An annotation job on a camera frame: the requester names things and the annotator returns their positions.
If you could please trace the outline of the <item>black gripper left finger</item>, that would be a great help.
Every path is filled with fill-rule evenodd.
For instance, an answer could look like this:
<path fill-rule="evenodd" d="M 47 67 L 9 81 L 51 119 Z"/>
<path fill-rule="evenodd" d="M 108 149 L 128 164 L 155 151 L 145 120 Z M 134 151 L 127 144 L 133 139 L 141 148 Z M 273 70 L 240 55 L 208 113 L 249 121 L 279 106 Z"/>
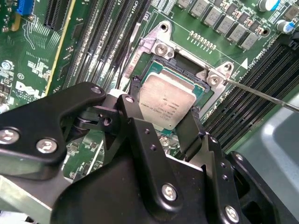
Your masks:
<path fill-rule="evenodd" d="M 121 94 L 115 108 L 103 107 L 105 92 L 84 82 L 0 116 L 0 172 L 28 180 L 58 174 L 68 141 L 99 128 L 113 136 L 106 163 L 131 151 L 142 200 L 151 214 L 177 214 L 183 205 L 177 180 L 151 123 L 139 104 Z"/>

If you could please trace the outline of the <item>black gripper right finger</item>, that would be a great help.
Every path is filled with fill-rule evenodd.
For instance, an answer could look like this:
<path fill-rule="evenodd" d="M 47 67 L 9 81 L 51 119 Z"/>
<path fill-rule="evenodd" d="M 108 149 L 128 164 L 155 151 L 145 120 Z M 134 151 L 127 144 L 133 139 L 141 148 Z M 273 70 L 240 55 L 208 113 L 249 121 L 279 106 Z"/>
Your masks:
<path fill-rule="evenodd" d="M 238 152 L 224 154 L 192 107 L 176 127 L 181 157 L 204 173 L 205 212 L 210 224 L 282 224 L 283 204 Z"/>

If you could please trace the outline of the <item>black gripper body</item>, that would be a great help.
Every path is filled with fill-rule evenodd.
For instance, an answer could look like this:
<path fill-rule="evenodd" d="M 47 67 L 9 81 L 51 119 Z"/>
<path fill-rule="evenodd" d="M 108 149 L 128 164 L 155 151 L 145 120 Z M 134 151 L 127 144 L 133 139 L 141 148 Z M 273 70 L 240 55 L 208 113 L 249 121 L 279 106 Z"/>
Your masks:
<path fill-rule="evenodd" d="M 172 156 L 167 160 L 184 197 L 170 224 L 217 224 L 219 217 L 207 201 L 206 175 L 198 167 Z M 142 200 L 130 155 L 112 161 L 71 184 L 52 209 L 54 224 L 161 224 Z"/>

